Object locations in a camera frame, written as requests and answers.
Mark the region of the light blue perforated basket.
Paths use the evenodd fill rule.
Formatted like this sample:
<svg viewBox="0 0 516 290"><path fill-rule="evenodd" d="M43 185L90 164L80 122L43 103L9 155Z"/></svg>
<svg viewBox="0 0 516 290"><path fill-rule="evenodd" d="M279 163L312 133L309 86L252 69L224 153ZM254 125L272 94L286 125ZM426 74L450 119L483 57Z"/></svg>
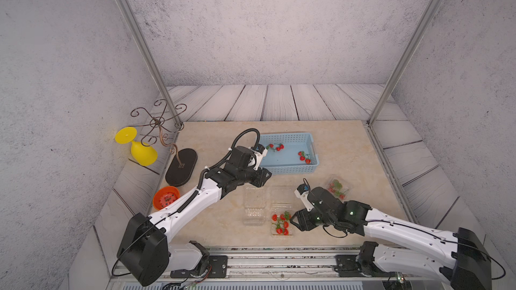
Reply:
<svg viewBox="0 0 516 290"><path fill-rule="evenodd" d="M259 143L265 147L268 144L283 144L285 146L285 149L276 153L268 150L266 157L261 162L261 166L268 169L273 175L314 173L320 165L311 133L264 134L261 135ZM311 155L312 162L310 165L300 161L298 156L300 151L305 151L305 153Z"/></svg>

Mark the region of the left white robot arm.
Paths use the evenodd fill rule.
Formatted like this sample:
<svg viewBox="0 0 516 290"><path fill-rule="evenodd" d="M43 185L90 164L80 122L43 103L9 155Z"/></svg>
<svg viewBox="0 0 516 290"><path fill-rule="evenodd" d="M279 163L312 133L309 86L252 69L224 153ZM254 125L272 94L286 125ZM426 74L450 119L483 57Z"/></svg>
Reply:
<svg viewBox="0 0 516 290"><path fill-rule="evenodd" d="M133 216L126 227L117 254L143 287L150 286L165 272L182 277L204 277L209 252L198 242L172 244L172 239L203 210L220 201L237 187L250 183L263 187L272 176L260 166L266 147L233 147L218 164L205 168L195 188L149 216Z"/></svg>

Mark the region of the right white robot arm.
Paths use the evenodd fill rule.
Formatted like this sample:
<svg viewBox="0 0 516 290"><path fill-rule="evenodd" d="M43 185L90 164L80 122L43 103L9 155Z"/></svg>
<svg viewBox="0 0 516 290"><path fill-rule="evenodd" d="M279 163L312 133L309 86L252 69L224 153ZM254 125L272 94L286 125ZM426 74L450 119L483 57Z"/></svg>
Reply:
<svg viewBox="0 0 516 290"><path fill-rule="evenodd" d="M357 234L362 244L354 269L366 277L403 273L437 279L453 289L492 289L489 255L478 236L466 228L436 230L390 216L359 201L340 201L322 187L299 185L295 196L304 209L291 217L301 232L328 228Z"/></svg>

